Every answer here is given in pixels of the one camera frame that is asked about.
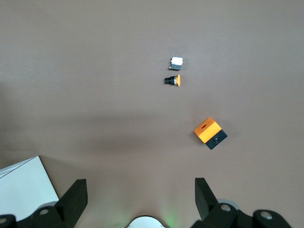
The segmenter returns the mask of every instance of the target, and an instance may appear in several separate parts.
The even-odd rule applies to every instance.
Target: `metal bolt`
[[[222,208],[222,210],[226,212],[231,211],[231,208],[227,204],[223,204],[222,206],[220,206],[220,208]]]
[[[268,213],[267,211],[262,211],[261,212],[261,216],[267,220],[272,220],[272,216],[270,213]]]
[[[0,224],[6,223],[7,220],[7,218],[0,218]]]
[[[216,138],[213,139],[213,141],[214,141],[215,143],[219,143],[219,138],[216,137]]]
[[[45,215],[48,214],[48,209],[43,209],[42,211],[39,212],[39,215]]]

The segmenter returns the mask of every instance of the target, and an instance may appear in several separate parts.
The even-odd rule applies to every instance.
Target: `white box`
[[[12,214],[20,221],[58,200],[39,156],[0,170],[0,215]]]

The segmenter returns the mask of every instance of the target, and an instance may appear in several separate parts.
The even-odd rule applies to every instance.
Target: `black and orange push button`
[[[169,84],[169,85],[175,85],[175,86],[180,86],[181,85],[181,76],[180,75],[176,75],[176,76],[172,76],[172,77],[167,77],[165,78],[165,84]]]
[[[211,150],[227,137],[218,123],[211,118],[207,118],[194,132]]]

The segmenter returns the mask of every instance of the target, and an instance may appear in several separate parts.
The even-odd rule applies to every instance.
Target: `orange and black block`
[[[218,123],[211,118],[207,118],[194,132],[211,150],[227,137]]]

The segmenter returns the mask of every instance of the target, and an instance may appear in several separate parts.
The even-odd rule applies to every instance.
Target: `silver screw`
[[[222,208],[223,211],[231,211],[231,208],[227,204],[223,204],[222,206],[220,206],[220,208]]]
[[[267,211],[262,211],[261,212],[261,216],[267,220],[272,220],[272,216],[270,213],[268,213]]]
[[[43,209],[42,211],[39,212],[39,215],[45,215],[48,214],[48,209]]]
[[[7,220],[7,218],[0,218],[0,224],[6,223]]]

